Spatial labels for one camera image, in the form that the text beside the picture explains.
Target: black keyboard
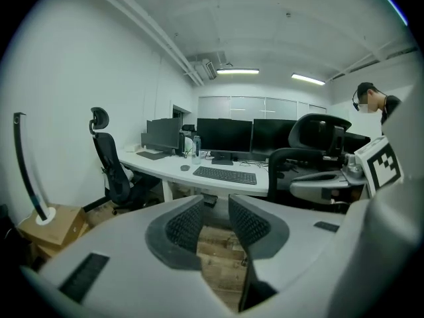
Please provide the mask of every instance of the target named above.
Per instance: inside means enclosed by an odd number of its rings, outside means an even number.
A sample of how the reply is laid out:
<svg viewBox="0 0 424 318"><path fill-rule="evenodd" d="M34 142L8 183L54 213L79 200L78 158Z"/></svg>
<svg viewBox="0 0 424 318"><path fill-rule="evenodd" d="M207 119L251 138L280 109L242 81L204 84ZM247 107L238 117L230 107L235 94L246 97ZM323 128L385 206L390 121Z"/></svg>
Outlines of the black keyboard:
<svg viewBox="0 0 424 318"><path fill-rule="evenodd" d="M200 166L193 172L194 176L223 180L225 182L234 182L240 184L256 185L256 174L248 172L228 171L219 168L210 168Z"/></svg>

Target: speaker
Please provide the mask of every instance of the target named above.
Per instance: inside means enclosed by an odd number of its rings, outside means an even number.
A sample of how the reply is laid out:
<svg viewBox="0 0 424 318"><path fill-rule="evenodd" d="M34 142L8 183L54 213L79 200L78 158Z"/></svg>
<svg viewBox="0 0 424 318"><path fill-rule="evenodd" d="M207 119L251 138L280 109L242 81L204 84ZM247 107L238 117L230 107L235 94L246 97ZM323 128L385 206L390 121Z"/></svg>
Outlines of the speaker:
<svg viewBox="0 0 424 318"><path fill-rule="evenodd" d="M179 136L180 138L178 140L178 148L175 150L175 154L177 156L184 156L186 136L184 135L184 133L180 133Z"/></svg>

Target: headphones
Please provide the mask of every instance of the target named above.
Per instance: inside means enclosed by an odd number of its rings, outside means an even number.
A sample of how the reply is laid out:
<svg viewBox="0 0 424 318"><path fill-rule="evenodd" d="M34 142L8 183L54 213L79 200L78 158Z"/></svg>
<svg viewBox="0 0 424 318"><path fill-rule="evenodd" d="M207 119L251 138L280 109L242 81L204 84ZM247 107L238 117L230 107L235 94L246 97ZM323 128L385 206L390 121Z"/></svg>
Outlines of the headphones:
<svg viewBox="0 0 424 318"><path fill-rule="evenodd" d="M352 96L352 104L353 104L353 107L354 107L357 111L359 111L358 103L355 103L355 100L354 100L354 98L355 98L355 94L357 94L357 93L358 93L358 90L356 90L356 91L353 93L353 96Z"/></svg>

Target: black monitor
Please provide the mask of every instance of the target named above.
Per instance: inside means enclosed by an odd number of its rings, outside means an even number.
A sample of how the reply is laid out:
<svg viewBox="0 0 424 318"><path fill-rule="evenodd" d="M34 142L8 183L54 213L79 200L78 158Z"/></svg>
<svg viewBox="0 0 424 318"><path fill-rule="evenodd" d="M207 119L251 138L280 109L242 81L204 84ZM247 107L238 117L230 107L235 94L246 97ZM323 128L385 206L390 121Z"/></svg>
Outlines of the black monitor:
<svg viewBox="0 0 424 318"><path fill-rule="evenodd" d="M232 164L231 153L250 152L250 139L252 136L252 122L231 119L198 119L197 135L201 139L201 150L218 152L215 154L213 164L219 158Z"/></svg>
<svg viewBox="0 0 424 318"><path fill-rule="evenodd" d="M295 122L296 120L255 119L252 153L270 156L279 148L290 147L288 138Z"/></svg>
<svg viewBox="0 0 424 318"><path fill-rule="evenodd" d="M180 139L178 118L158 119L147 122L148 141L158 149L177 149Z"/></svg>
<svg viewBox="0 0 424 318"><path fill-rule="evenodd" d="M371 141L369 136L363 136L354 133L344 134L344 147L343 150L347 153L354 153Z"/></svg>

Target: curved desk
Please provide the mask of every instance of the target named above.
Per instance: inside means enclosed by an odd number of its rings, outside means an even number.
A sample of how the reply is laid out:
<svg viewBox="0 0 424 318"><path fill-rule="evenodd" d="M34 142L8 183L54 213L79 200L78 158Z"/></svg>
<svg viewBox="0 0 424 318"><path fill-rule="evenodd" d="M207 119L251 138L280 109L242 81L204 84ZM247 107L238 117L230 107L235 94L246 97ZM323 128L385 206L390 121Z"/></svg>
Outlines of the curved desk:
<svg viewBox="0 0 424 318"><path fill-rule="evenodd" d="M214 189L226 193L254 195L258 197L266 197L268 193L268 168L260 168L256 165L245 166L240 162L234 162L233 166L212 165L209 159L202 159L200 165L195 165L191 163L191 157L183 158L179 156L169 156L163 159L150 160L137 155L135 152L125 152L124 150L118 150L117 154L119 161L132 170L160 178L164 188L165 201L172 200L169 182L203 189ZM181 165L189 165L190 169L188 171L181 171ZM257 184L247 185L194 176L193 172L196 171L199 166L255 173Z"/></svg>

